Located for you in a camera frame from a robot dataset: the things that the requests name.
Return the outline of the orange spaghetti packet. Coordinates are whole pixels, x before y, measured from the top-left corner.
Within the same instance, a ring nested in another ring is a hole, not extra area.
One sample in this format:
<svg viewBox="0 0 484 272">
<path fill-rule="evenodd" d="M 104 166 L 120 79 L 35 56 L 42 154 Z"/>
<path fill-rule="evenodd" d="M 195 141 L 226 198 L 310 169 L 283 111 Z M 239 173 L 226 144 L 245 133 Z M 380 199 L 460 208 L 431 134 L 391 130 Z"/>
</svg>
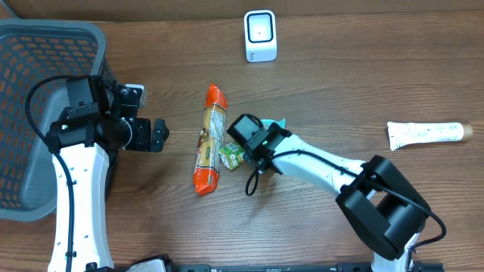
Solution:
<svg viewBox="0 0 484 272">
<path fill-rule="evenodd" d="M 195 192 L 199 196 L 212 193 L 219 181 L 220 158 L 225 135 L 227 100 L 217 85 L 210 85 L 197 144 L 193 175 Z"/>
</svg>

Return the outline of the green drink carton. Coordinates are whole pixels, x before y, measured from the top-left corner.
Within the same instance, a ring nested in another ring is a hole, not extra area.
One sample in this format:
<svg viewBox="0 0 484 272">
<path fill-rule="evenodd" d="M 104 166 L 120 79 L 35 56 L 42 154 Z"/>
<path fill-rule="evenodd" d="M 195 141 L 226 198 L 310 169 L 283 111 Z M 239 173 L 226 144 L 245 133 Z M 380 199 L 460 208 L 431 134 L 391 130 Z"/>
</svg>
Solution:
<svg viewBox="0 0 484 272">
<path fill-rule="evenodd" d="M 237 143 L 228 143 L 219 150 L 223 165 L 231 171 L 238 168 L 244 162 L 245 151 Z"/>
</svg>

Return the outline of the mint green tissue pack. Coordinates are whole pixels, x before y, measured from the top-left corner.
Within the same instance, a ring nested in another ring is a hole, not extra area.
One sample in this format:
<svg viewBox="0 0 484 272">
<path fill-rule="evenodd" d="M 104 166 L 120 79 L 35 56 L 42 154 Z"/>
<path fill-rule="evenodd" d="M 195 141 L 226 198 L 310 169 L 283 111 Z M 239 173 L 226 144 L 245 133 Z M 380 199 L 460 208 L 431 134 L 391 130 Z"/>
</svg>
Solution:
<svg viewBox="0 0 484 272">
<path fill-rule="evenodd" d="M 286 126 L 286 119 L 283 118 L 281 120 L 273 120 L 273 119 L 261 119 L 261 123 L 264 127 L 265 130 L 268 130 L 268 128 L 270 127 L 270 125 L 272 124 L 276 124 L 278 125 L 280 128 L 282 129 L 285 129 L 285 126 Z"/>
</svg>

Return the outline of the white tube gold cap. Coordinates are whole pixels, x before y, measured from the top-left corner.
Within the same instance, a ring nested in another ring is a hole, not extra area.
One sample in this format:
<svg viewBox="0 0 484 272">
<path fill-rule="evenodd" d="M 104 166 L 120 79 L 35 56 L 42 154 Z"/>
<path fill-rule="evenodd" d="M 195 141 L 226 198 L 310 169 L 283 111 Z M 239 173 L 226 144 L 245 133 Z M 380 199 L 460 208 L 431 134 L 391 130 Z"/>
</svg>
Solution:
<svg viewBox="0 0 484 272">
<path fill-rule="evenodd" d="M 412 144 L 462 142 L 473 137 L 473 127 L 459 122 L 388 122 L 387 132 L 391 150 Z"/>
</svg>

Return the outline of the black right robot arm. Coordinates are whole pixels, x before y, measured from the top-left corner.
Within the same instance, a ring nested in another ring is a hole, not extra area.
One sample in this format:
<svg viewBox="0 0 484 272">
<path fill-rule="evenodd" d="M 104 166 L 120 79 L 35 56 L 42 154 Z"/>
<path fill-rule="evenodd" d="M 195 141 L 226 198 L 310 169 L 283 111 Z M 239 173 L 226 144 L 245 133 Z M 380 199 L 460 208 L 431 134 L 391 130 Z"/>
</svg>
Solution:
<svg viewBox="0 0 484 272">
<path fill-rule="evenodd" d="M 255 193 L 259 176 L 267 170 L 308 181 L 336 197 L 358 238 L 373 251 L 373 271 L 413 270 L 413 253 L 422 244 L 417 238 L 434 214 L 388 159 L 346 159 L 307 144 L 279 125 L 264 128 L 252 117 L 244 117 L 228 133 L 254 167 L 246 195 Z"/>
</svg>

